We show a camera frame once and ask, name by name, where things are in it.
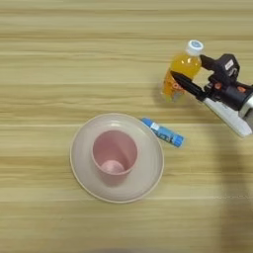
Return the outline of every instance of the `bottle cap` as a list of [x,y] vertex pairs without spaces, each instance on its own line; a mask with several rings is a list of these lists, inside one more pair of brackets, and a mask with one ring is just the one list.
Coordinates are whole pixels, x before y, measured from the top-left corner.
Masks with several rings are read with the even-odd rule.
[[180,146],[182,146],[182,144],[184,142],[184,137],[181,135],[175,135],[172,138],[171,142],[173,143],[173,145],[180,147]]
[[186,47],[186,52],[191,56],[199,56],[204,48],[204,45],[195,40],[191,40],[188,42]]
[[141,119],[141,121],[146,124],[148,127],[151,127],[153,121],[151,119],[148,119],[148,118],[143,118]]

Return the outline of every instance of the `wood grain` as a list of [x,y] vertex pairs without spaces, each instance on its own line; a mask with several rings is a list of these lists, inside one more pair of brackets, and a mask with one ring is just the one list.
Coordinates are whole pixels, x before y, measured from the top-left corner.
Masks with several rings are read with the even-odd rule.
[[[159,95],[190,39],[213,57],[235,53],[252,82],[252,13],[251,0],[1,0],[0,252],[252,252],[252,137],[190,96]],[[162,143],[160,184],[130,205],[95,200],[69,165],[74,133],[111,112],[186,137]]]

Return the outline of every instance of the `white bottle cap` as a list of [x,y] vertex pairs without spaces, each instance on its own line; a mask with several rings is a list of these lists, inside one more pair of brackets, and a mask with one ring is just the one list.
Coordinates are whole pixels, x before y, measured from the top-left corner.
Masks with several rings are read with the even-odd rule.
[[191,40],[188,42],[186,47],[186,52],[191,56],[199,56],[204,48],[204,45],[195,40]]

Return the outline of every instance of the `plastic cup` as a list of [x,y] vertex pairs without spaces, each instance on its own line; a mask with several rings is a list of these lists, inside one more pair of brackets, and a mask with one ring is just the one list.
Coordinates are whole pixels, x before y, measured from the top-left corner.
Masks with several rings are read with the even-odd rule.
[[92,158],[102,180],[114,186],[120,184],[130,173],[137,158],[137,147],[128,134],[108,130],[95,139]]

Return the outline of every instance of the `plate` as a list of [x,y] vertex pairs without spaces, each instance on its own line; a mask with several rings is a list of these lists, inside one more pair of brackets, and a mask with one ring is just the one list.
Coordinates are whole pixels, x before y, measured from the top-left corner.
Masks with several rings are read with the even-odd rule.
[[[107,130],[128,134],[137,147],[131,172],[118,186],[106,185],[98,176],[91,149],[97,136]],[[121,114],[105,114],[87,122],[76,133],[70,162],[80,185],[94,197],[110,203],[130,203],[149,194],[161,179],[164,167],[162,147],[156,135],[138,119]]]

